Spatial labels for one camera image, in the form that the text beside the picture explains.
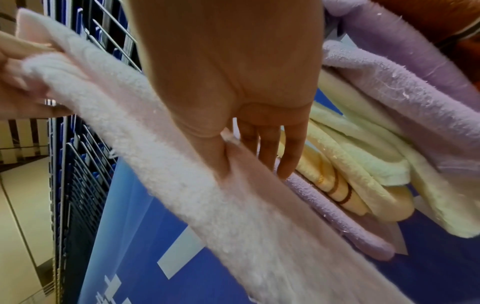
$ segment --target hand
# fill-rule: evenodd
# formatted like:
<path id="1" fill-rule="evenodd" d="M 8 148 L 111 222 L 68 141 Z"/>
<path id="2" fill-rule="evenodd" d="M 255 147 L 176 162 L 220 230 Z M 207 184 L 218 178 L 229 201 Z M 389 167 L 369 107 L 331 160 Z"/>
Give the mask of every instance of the hand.
<path id="1" fill-rule="evenodd" d="M 21 73 L 22 60 L 51 46 L 29 43 L 0 32 L 0 119 L 49 118 L 70 115 L 64 106 L 45 104 L 46 92 L 31 90 Z"/>
<path id="2" fill-rule="evenodd" d="M 221 131 L 237 117 L 241 141 L 287 178 L 305 143 L 322 64 L 319 0 L 124 2 L 140 61 L 179 129 L 219 177 Z"/>

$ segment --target person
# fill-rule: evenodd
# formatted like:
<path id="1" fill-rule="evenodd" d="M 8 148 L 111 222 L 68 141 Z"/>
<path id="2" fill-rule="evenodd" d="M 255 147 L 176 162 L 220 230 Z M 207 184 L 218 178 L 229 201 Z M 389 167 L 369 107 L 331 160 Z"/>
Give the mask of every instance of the person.
<path id="1" fill-rule="evenodd" d="M 285 152 L 277 175 L 286 179 L 303 150 L 322 65 L 321 1 L 122 3 L 145 75 L 175 124 L 216 176 L 222 179 L 228 174 L 221 132 L 236 118 L 241 142 L 255 154 L 259 144 L 258 158 L 270 170 L 283 126 Z M 4 62 L 5 57 L 10 58 L 7 61 L 22 59 L 3 56 Z M 2 84 L 0 94 L 13 94 L 9 89 Z M 41 116 L 65 112 L 39 107 L 33 97 L 21 93 L 22 106 L 7 114 L 2 110 L 3 118 L 38 117 L 35 109 Z M 8 101 L 1 100 L 4 109 Z M 31 108 L 23 106 L 28 102 Z"/>

